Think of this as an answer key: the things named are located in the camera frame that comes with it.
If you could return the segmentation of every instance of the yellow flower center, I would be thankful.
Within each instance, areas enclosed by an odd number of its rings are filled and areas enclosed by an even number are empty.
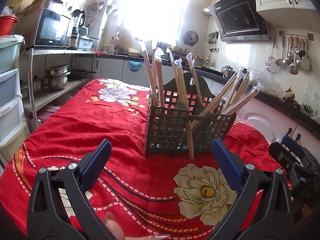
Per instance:
[[[216,190],[211,186],[201,186],[200,192],[201,195],[205,198],[212,198],[216,195]]]

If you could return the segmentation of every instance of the blender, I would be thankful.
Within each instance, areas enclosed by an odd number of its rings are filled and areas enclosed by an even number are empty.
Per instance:
[[[82,27],[87,19],[86,11],[74,10],[71,13],[74,25],[71,34],[70,48],[77,48],[79,40],[79,27]]]

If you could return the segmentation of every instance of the blue gripper pad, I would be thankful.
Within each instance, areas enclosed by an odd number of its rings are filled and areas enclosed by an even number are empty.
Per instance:
[[[103,170],[104,166],[111,156],[111,150],[111,143],[108,140],[104,139],[99,144],[98,148],[93,152],[92,159],[81,172],[80,190],[82,192],[86,192],[87,190],[92,189],[101,171]]]
[[[229,187],[239,195],[243,190],[243,174],[220,138],[212,141],[212,154]]]
[[[295,142],[289,135],[285,135],[282,138],[282,143],[299,158],[304,156],[303,147]]]

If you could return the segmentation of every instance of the range hood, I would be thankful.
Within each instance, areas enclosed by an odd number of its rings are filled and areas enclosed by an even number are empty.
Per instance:
[[[221,40],[269,41],[267,24],[256,9],[256,0],[220,0],[208,7]]]

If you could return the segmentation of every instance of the floral tablecloth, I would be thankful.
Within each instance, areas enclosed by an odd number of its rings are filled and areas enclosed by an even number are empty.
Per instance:
[[[0,201],[22,232],[38,169],[63,169],[78,162],[104,138],[112,143],[112,156],[85,194],[101,219],[112,211],[125,235],[132,237],[205,239],[215,229],[236,193],[211,153],[194,161],[188,155],[143,156],[148,95],[145,87],[93,80],[31,134],[0,177]],[[265,171],[279,167],[265,138],[239,118],[224,142],[245,163]],[[242,228],[251,223],[260,193]],[[80,228],[65,190],[60,194],[71,222]]]

